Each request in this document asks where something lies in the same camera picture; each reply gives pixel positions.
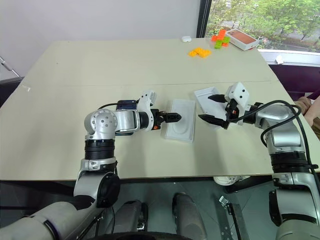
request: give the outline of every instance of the building block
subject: building block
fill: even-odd
[[[196,56],[196,55],[199,55],[199,56],[202,57],[202,58],[205,58],[205,57],[209,56],[210,54],[211,54],[211,51],[210,51],[210,50],[208,50],[208,49],[202,49],[201,47],[197,47],[197,48],[193,49],[192,51],[190,51],[190,52],[188,53],[188,55],[189,55],[190,57],[194,57],[194,56]]]
[[[202,58],[205,58],[205,57],[209,56],[210,54],[211,54],[210,50],[202,49],[202,51],[199,53],[199,56]]]
[[[230,37],[228,37],[228,36],[225,36],[225,37],[223,38],[223,40],[222,40],[222,42],[223,42],[224,44],[228,44],[229,41],[230,41]]]
[[[218,36],[213,35],[212,38],[211,38],[211,41],[215,42],[215,41],[217,41],[217,38],[218,38]]]
[[[203,50],[201,47],[195,48],[193,51],[195,51],[197,54],[199,54]]]
[[[217,41],[222,41],[223,39],[224,39],[224,36],[219,36],[219,35],[216,38]]]
[[[196,51],[192,50],[191,52],[188,53],[190,57],[195,57],[197,55]]]
[[[220,36],[220,37],[224,38],[224,37],[225,37],[226,32],[227,32],[226,30],[221,29],[221,30],[219,31],[218,36]]]
[[[214,48],[215,49],[220,49],[222,46],[222,41],[216,41],[215,45],[214,45]]]

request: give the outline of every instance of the yellow toy pieces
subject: yellow toy pieces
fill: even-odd
[[[190,57],[195,57],[196,55],[199,55],[202,58],[205,58],[211,54],[211,51],[208,49],[202,49],[201,47],[197,47],[193,49],[191,52],[188,53]]]

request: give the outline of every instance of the window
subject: window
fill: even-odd
[[[203,10],[203,14],[207,16],[203,19],[207,24],[198,37],[211,37],[222,28],[239,29],[260,40],[257,48],[262,49],[262,54],[277,54],[277,50],[282,50],[279,53],[305,52],[306,58],[309,52],[320,64],[320,0],[210,1],[201,0],[200,14],[206,2],[207,11]]]

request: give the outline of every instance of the green block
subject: green block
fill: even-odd
[[[225,37],[223,38],[223,40],[222,40],[222,42],[223,42],[224,44],[228,44],[229,41],[230,41],[230,37],[229,37],[229,36],[225,36]]]
[[[222,47],[222,41],[216,41],[214,48],[215,49],[220,49]]]

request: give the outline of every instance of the white box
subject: white box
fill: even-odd
[[[232,43],[244,51],[252,49],[259,44],[259,40],[238,29],[229,30],[225,35],[230,37],[229,43]]]
[[[208,97],[220,94],[216,87],[209,87],[194,91],[194,95],[199,102],[203,113],[215,116],[218,119],[226,120],[226,106],[227,103],[216,102]],[[236,125],[236,123],[230,123],[229,127]],[[212,124],[213,128],[221,128],[220,126]]]
[[[165,137],[192,143],[194,140],[195,109],[195,101],[174,99],[170,112],[180,114],[181,119],[167,125]]]

